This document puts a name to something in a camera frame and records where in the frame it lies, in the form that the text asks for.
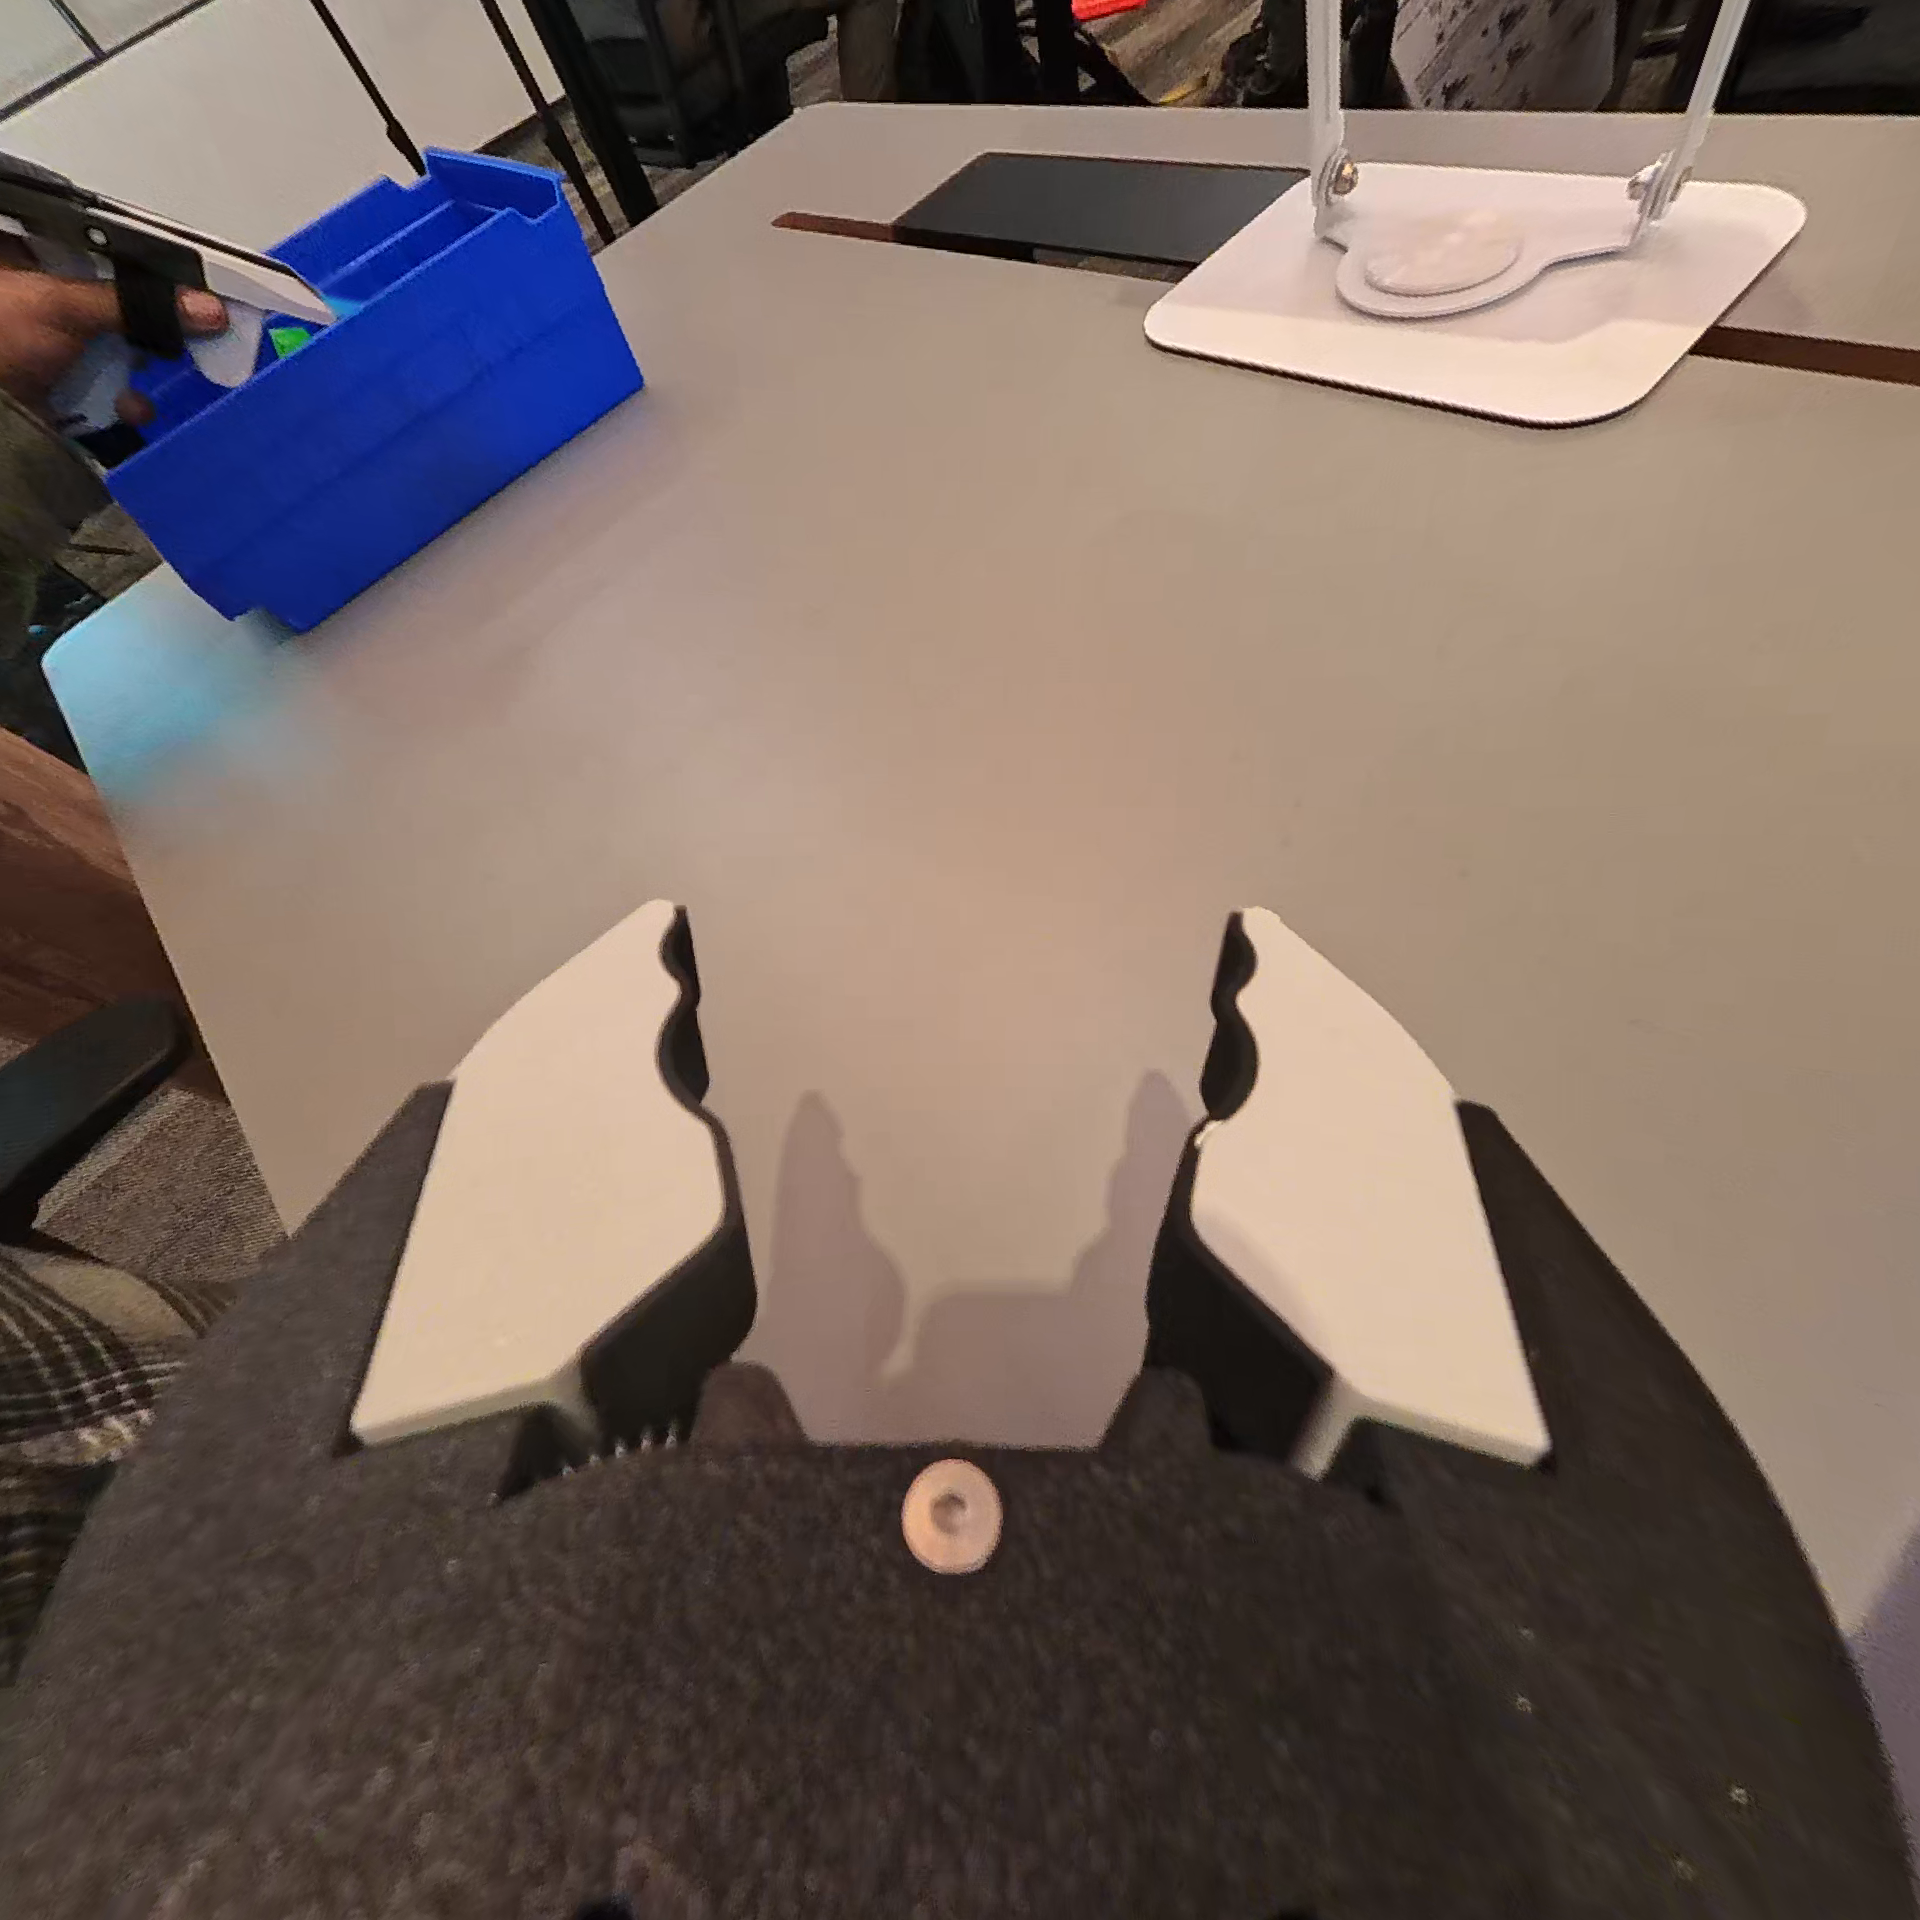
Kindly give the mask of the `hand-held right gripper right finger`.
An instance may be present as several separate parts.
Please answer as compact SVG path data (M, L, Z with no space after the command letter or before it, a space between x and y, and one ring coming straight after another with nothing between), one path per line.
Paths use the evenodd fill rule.
M1231 913L1145 1365L1208 1440L1334 1475L1361 1428L1522 1472L1551 1426L1449 1079L1276 913Z

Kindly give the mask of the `wooden pillar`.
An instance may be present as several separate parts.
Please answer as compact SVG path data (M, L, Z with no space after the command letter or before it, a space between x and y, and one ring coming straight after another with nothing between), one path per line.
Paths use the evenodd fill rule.
M94 783L3 733L3 1035L35 1042L115 1001L186 1011Z

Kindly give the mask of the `white document stand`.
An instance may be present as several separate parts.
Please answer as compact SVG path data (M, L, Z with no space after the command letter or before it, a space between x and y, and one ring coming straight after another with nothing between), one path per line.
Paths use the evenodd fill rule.
M1162 352L1514 425L1640 405L1806 225L1691 183L1750 4L1721 4L1681 130L1632 176L1358 161L1339 8L1305 11L1311 165L1143 316Z

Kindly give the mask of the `blue plastic bin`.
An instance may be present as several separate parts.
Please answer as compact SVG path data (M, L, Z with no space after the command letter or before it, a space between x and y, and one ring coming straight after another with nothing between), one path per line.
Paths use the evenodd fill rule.
M297 634L636 395L643 376L543 167L427 152L272 249L347 313L247 385L153 361L112 500L224 618Z

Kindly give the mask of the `black tripod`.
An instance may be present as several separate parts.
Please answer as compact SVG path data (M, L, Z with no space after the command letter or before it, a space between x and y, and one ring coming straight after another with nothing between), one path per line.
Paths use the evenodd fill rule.
M564 20L560 4L523 4L545 53L559 59L560 93L552 96L526 56L505 4L481 3L487 27L507 58L543 137L545 153L560 165L587 226L601 249L658 213L662 201L648 163L618 124L618 109L587 58L585 37Z

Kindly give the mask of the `person's left hand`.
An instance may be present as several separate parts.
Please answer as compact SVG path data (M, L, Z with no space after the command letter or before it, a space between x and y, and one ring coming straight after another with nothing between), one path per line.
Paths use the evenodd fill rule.
M86 351L124 332L107 281L62 279L27 263L3 268L4 421L49 425L50 395Z

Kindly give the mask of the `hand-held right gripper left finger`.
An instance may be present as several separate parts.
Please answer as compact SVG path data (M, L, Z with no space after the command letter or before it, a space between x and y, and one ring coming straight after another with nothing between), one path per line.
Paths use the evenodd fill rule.
M353 1405L361 1447L500 1416L569 1453L671 1447L755 1322L708 1112L688 913L651 900L471 1045Z

